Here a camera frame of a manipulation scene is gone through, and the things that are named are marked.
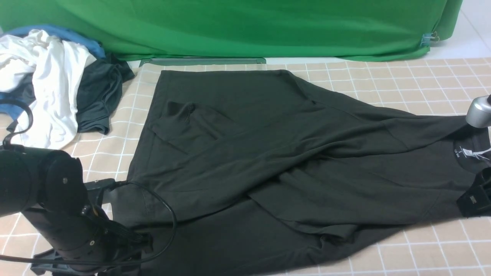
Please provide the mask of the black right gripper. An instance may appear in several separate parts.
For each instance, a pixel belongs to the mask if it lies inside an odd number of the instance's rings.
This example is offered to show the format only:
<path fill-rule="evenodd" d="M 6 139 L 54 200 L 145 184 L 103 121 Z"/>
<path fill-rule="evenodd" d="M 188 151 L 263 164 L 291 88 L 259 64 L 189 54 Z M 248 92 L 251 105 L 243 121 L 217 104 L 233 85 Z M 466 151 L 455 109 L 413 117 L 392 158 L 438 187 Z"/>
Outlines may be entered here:
<path fill-rule="evenodd" d="M 456 205 L 465 218 L 491 215 L 491 168 L 485 168 L 476 175 L 473 184 L 459 197 Z"/>

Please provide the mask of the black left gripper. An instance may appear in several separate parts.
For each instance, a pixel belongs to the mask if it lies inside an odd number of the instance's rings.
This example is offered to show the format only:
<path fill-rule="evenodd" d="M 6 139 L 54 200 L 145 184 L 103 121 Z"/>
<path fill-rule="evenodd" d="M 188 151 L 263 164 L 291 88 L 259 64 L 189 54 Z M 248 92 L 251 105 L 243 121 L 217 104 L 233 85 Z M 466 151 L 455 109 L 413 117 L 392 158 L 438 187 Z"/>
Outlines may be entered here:
<path fill-rule="evenodd" d="M 49 212 L 41 207 L 23 211 L 23 216 L 51 245 L 51 249 L 35 260 L 46 264 L 31 264 L 37 276 L 51 272 L 54 276 L 138 276 L 144 253 L 153 253 L 150 234 L 137 233 L 112 221 L 102 208 L 105 194 L 122 185 L 121 181 L 103 179 L 86 183 L 88 204 L 79 215 Z"/>

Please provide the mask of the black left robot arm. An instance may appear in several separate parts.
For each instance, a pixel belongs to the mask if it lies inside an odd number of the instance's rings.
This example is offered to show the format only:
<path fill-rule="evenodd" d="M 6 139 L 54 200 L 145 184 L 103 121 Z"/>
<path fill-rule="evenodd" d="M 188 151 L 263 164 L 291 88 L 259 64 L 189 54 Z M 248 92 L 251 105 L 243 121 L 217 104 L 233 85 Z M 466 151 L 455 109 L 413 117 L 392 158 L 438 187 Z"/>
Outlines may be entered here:
<path fill-rule="evenodd" d="M 140 276 L 149 234 L 102 208 L 114 179 L 84 183 L 81 161 L 61 150 L 1 149 L 1 216 L 21 213 L 51 245 L 28 263 L 37 276 Z"/>

